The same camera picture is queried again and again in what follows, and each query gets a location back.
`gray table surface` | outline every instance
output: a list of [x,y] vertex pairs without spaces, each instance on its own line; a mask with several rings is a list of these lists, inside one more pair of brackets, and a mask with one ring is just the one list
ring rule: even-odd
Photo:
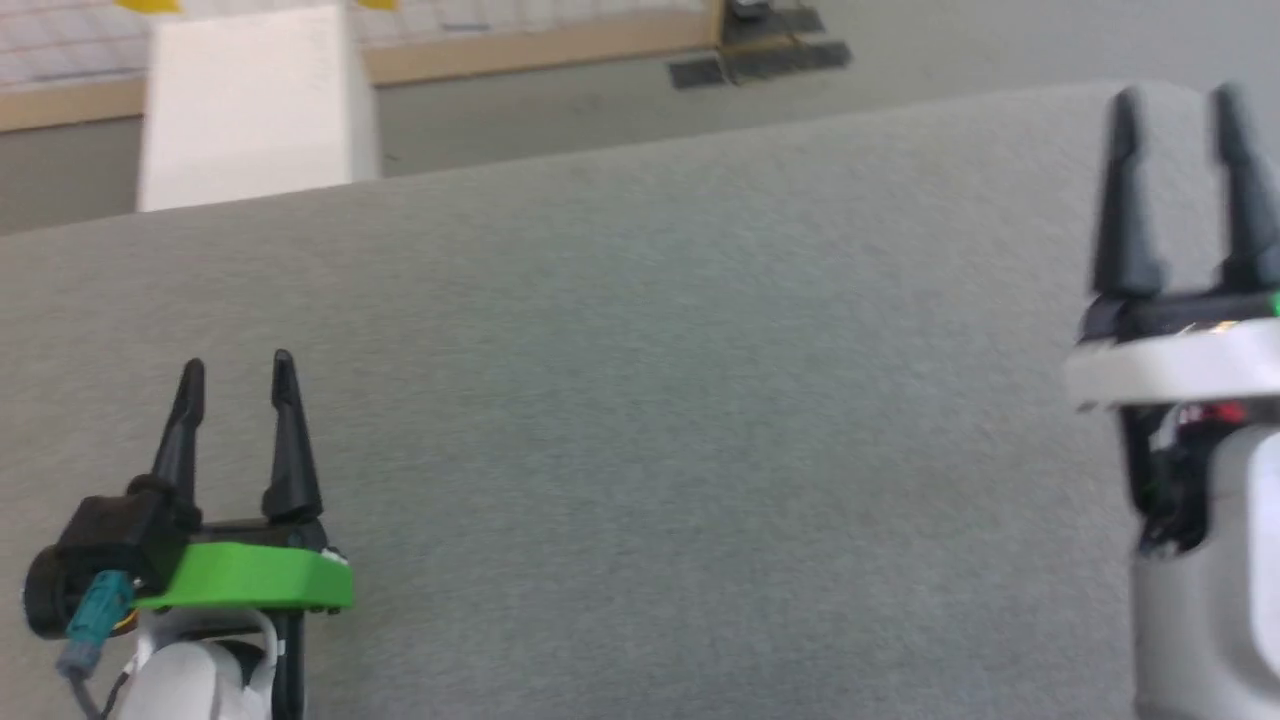
[[[256,511],[283,346],[357,574],[312,717],[1125,716],[1134,523],[1060,386],[1114,91],[0,240],[0,715],[73,715],[15,589],[147,466],[189,356],[200,503]],[[1203,278],[1202,99],[1146,100]]]

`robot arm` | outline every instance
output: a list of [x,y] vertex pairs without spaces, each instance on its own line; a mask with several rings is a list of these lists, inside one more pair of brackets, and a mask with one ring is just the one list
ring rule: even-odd
[[[293,357],[274,359],[275,456],[257,519],[206,523],[196,506],[204,377],[200,360],[187,364],[151,471],[124,496],[82,501],[27,573],[27,623],[69,639],[56,667],[93,720],[128,675],[123,720],[301,719],[303,616],[352,603],[351,569],[320,524]],[[100,711],[84,682],[108,637],[133,630],[131,670]],[[260,642],[230,639],[248,634]]]
[[1129,90],[1112,105],[1096,301],[1066,361],[1080,409],[1115,410],[1143,520],[1132,559],[1142,720],[1280,716],[1280,231],[1231,87],[1213,92],[1229,254],[1164,293],[1139,206]]

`teal cable connector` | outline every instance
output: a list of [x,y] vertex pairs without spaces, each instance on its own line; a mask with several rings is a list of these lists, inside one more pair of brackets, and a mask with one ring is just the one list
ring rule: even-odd
[[70,680],[93,675],[102,657],[102,646],[115,624],[129,614],[133,580],[122,570],[104,570],[93,577],[76,615],[67,625],[67,647],[58,656],[58,674]]

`floor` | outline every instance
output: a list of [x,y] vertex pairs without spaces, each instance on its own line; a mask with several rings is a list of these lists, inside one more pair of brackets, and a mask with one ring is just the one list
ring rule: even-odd
[[[1275,0],[815,0],[847,70],[676,92],[666,59],[387,88],[384,170],[550,152],[865,111],[1033,85],[1235,79],[1280,149]],[[128,213],[140,123],[0,135],[0,234]]]

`white box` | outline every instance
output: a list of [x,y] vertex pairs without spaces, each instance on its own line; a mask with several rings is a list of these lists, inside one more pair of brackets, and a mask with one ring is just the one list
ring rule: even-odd
[[154,27],[138,210],[380,176],[374,92],[340,3]]

